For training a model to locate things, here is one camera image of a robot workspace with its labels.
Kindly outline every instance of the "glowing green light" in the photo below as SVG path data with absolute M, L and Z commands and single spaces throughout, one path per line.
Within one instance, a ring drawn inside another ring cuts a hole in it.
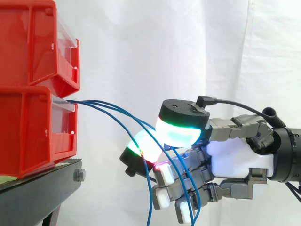
M 174 126 L 158 118 L 156 132 L 169 146 L 190 147 L 197 141 L 202 131 L 195 128 Z
M 148 131 L 151 132 L 151 134 L 158 140 L 158 142 L 162 146 L 164 145 L 164 142 L 158 137 L 156 131 L 152 129 L 149 129 Z M 158 160 L 159 156 L 162 153 L 162 150 L 145 130 L 142 130 L 139 133 L 137 133 L 134 139 L 138 143 L 140 149 L 143 152 L 144 158 L 147 161 L 154 163 Z M 133 141 L 128 143 L 127 147 L 137 155 L 141 156 L 139 149 L 136 147 Z

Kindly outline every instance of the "metal bolt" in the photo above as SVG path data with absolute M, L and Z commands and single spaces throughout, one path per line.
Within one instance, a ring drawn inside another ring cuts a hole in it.
M 74 172 L 74 181 L 83 182 L 86 178 L 86 171 L 84 169 L 77 169 Z

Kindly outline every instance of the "blue cable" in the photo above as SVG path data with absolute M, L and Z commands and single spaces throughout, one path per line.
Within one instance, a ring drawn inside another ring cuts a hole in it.
M 178 157 L 180 163 L 181 163 L 182 166 L 184 167 L 184 169 L 185 169 L 185 171 L 186 171 L 186 173 L 187 173 L 187 175 L 188 175 L 188 177 L 189 177 L 189 179 L 190 179 L 190 181 L 191 181 L 191 183 L 192 183 L 192 185 L 193 185 L 193 187 L 194 187 L 194 190 L 195 190 L 196 193 L 197 193 L 197 197 L 198 197 L 198 211 L 197 211 L 196 216 L 194 217 L 194 223 L 195 223 L 195 222 L 197 221 L 197 218 L 198 218 L 199 213 L 200 213 L 200 211 L 201 211 L 201 196 L 200 196 L 200 194 L 199 194 L 199 192 L 198 192 L 198 187 L 196 186 L 196 184 L 195 184 L 195 182 L 194 182 L 194 180 L 193 180 L 193 178 L 192 178 L 192 175 L 190 174 L 189 170 L 187 169 L 186 164 L 184 163 L 182 157 L 178 154 L 178 152 L 175 150 L 174 147 L 171 147 L 171 149 L 174 151 L 175 155 Z
M 107 106 L 107 105 L 99 104 L 99 103 L 97 103 L 97 102 L 95 102 L 95 101 L 93 101 L 93 100 L 84 100 L 83 102 L 88 103 L 88 104 L 97 105 L 97 106 L 100 106 L 100 107 L 105 107 L 105 108 L 114 110 L 114 111 L 116 111 L 116 112 L 120 112 L 120 113 L 122 113 L 122 114 L 124 114 L 124 115 L 126 115 L 126 116 L 129 116 L 129 115 L 127 114 L 127 112 L 125 112 L 124 109 L 122 109 L 122 108 L 118 109 L 118 108 L 116 108 L 116 107 L 109 107 L 109 106 Z M 145 121 L 143 121 L 143 120 L 141 120 L 141 119 L 138 119 L 138 120 L 139 120 L 141 123 L 143 123 L 144 125 L 147 125 L 148 127 L 150 127 L 151 129 L 156 130 L 155 127 L 153 127 L 152 125 L 148 124 L 147 122 L 145 122 Z
M 81 101 L 75 101 L 75 100 L 70 100 L 69 102 L 71 103 L 77 103 L 77 104 L 82 104 L 82 105 L 86 105 L 86 106 L 89 106 L 89 107 L 92 107 L 98 111 L 101 111 L 103 113 L 105 113 L 106 115 L 110 116 L 113 120 L 115 120 L 120 126 L 122 126 L 122 128 L 124 128 L 124 130 L 127 132 L 127 134 L 131 137 L 132 141 L 134 142 L 134 144 L 136 145 L 136 147 L 140 150 L 140 147 L 139 145 L 137 144 L 137 142 L 135 141 L 133 135 L 130 133 L 130 131 L 125 127 L 125 125 L 119 121 L 115 116 L 113 116 L 112 114 L 110 114 L 109 112 L 99 108 L 99 107 L 95 107 L 91 104 L 88 104 L 88 103 L 85 103 L 85 102 L 81 102 Z M 150 208 L 149 208 L 149 215 L 148 215 L 148 218 L 147 218 L 147 226 L 150 225 L 151 223 L 151 214 L 152 214 L 152 202 L 153 202 L 153 197 L 152 197 L 152 189 L 151 189 L 151 180 L 150 180 L 150 173 L 149 173 L 149 169 L 147 167 L 147 164 L 146 164 L 146 160 L 144 158 L 144 156 L 141 154 L 141 157 L 143 159 L 143 163 L 144 163 L 144 167 L 145 167 L 145 171 L 146 171 L 146 178 L 147 178 L 147 184 L 148 184 L 148 187 L 149 187 L 149 192 L 150 192 Z
M 186 189 L 186 186 L 185 186 L 185 183 L 183 181 L 183 178 L 179 172 L 179 169 L 177 168 L 176 164 L 174 163 L 174 161 L 172 160 L 172 158 L 169 156 L 169 154 L 165 151 L 165 149 L 162 147 L 162 145 L 156 140 L 156 138 L 146 129 L 146 127 L 136 118 L 134 117 L 131 113 L 129 113 L 128 111 L 126 111 L 125 109 L 117 106 L 117 105 L 114 105 L 114 104 L 111 104 L 111 103 L 108 103 L 108 102 L 105 102 L 105 101 L 101 101 L 101 100 L 88 100 L 89 102 L 94 102 L 94 103 L 102 103 L 102 104 L 106 104 L 106 105 L 109 105 L 109 106 L 112 106 L 112 107 L 115 107 L 123 112 L 125 112 L 127 114 L 127 116 L 131 117 L 132 119 L 134 119 L 150 136 L 151 138 L 157 143 L 157 145 L 162 149 L 162 151 L 164 152 L 164 154 L 167 156 L 167 158 L 169 159 L 169 161 L 171 162 L 171 164 L 173 165 L 176 173 L 178 174 L 179 176 L 179 180 L 182 184 L 182 187 L 184 189 L 184 193 L 185 193 L 185 197 L 186 197 L 186 201 L 188 203 L 188 208 L 189 208 L 189 213 L 190 213 L 190 218 L 191 218 L 191 225 L 194 226 L 194 219 L 193 219 L 193 213 L 192 213 L 192 207 L 190 205 L 190 197 L 188 195 L 188 192 L 187 192 L 187 189 Z

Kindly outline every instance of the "red plastic bin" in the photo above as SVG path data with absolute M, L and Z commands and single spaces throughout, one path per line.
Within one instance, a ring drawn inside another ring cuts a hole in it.
M 0 175 L 23 178 L 76 154 L 77 105 L 46 87 L 0 86 Z
M 79 41 L 52 0 L 0 0 L 0 85 L 46 86 L 63 98 L 79 90 Z

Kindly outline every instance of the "white fabric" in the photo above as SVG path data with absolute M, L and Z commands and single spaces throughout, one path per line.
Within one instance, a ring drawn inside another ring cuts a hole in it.
M 248 0 L 56 2 L 80 40 L 81 91 L 71 98 L 112 102 L 154 125 L 163 100 L 208 95 L 274 107 L 289 127 L 301 128 L 300 2 L 252 0 L 249 10 Z M 221 118 L 248 113 L 228 105 L 209 110 Z M 141 130 L 119 118 L 133 135 Z M 119 161 L 127 134 L 85 106 L 78 129 L 76 157 L 87 177 L 62 204 L 57 225 L 146 225 L 146 180 L 128 177 Z M 285 185 L 269 185 L 256 200 L 208 204 L 196 225 L 298 226 L 300 204 Z M 153 211 L 151 225 L 178 225 L 174 207 Z

